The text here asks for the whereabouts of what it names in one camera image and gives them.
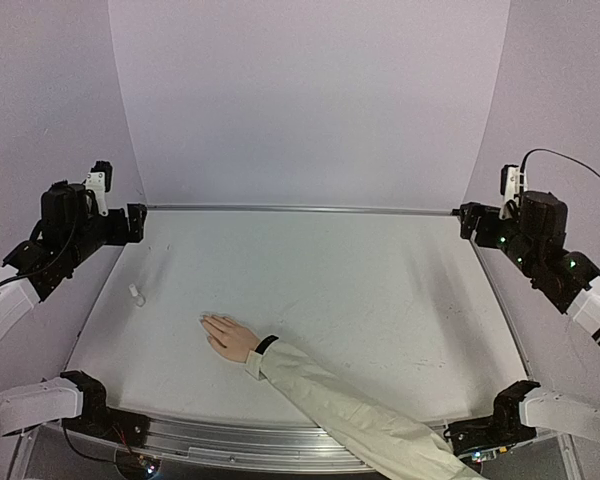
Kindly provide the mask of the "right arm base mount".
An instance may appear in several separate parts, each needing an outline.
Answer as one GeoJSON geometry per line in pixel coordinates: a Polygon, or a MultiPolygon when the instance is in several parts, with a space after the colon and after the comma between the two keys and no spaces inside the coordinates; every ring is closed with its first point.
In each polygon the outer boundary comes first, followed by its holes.
{"type": "Polygon", "coordinates": [[[495,397],[491,415],[453,422],[443,437],[451,442],[457,457],[534,439],[537,430],[522,424],[520,406],[526,396],[539,387],[535,381],[515,382],[495,397]]]}

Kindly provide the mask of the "forearm in beige sleeve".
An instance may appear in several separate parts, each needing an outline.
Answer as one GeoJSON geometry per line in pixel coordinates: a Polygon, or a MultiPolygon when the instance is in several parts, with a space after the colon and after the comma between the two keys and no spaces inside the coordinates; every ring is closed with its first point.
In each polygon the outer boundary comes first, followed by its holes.
{"type": "Polygon", "coordinates": [[[369,397],[281,340],[249,353],[246,371],[267,380],[356,458],[389,479],[479,479],[426,424],[369,397]]]}

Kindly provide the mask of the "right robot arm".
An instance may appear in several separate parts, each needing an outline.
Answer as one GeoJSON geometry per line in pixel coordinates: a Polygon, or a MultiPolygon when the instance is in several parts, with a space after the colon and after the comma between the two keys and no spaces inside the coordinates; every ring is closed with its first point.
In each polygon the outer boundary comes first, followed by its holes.
{"type": "MultiPolygon", "coordinates": [[[[527,191],[508,202],[509,215],[469,202],[453,210],[460,235],[501,251],[562,314],[579,324],[600,349],[600,269],[583,253],[564,247],[568,208],[550,193],[527,191]]],[[[502,390],[489,416],[447,427],[455,454],[513,446],[550,429],[600,444],[600,403],[552,391],[532,380],[502,390]]]]}

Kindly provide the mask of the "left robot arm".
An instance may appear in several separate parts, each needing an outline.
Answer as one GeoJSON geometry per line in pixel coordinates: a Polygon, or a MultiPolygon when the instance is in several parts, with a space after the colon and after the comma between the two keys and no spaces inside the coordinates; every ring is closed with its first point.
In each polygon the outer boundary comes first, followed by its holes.
{"type": "MultiPolygon", "coordinates": [[[[98,249],[143,240],[146,206],[109,210],[106,187],[62,181],[42,194],[40,220],[0,267],[0,341],[98,249]]],[[[0,393],[0,437],[55,420],[96,437],[118,427],[104,386],[83,372],[0,393]]]]}

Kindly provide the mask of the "person's bare hand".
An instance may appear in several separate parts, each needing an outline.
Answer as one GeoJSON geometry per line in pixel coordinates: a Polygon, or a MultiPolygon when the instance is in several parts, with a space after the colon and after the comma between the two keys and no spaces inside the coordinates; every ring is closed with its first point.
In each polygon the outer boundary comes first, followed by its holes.
{"type": "Polygon", "coordinates": [[[228,316],[204,314],[201,325],[211,347],[231,362],[245,363],[249,353],[260,344],[260,339],[251,330],[228,316]]]}

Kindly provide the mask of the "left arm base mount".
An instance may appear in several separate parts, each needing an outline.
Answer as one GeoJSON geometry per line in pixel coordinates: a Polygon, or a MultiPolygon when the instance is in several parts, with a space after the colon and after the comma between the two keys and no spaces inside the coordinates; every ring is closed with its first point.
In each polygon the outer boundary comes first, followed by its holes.
{"type": "Polygon", "coordinates": [[[65,371],[60,377],[72,382],[83,394],[83,406],[79,414],[63,419],[64,428],[93,438],[118,442],[128,449],[145,446],[150,426],[148,416],[108,406],[105,386],[83,371],[65,371]]]}

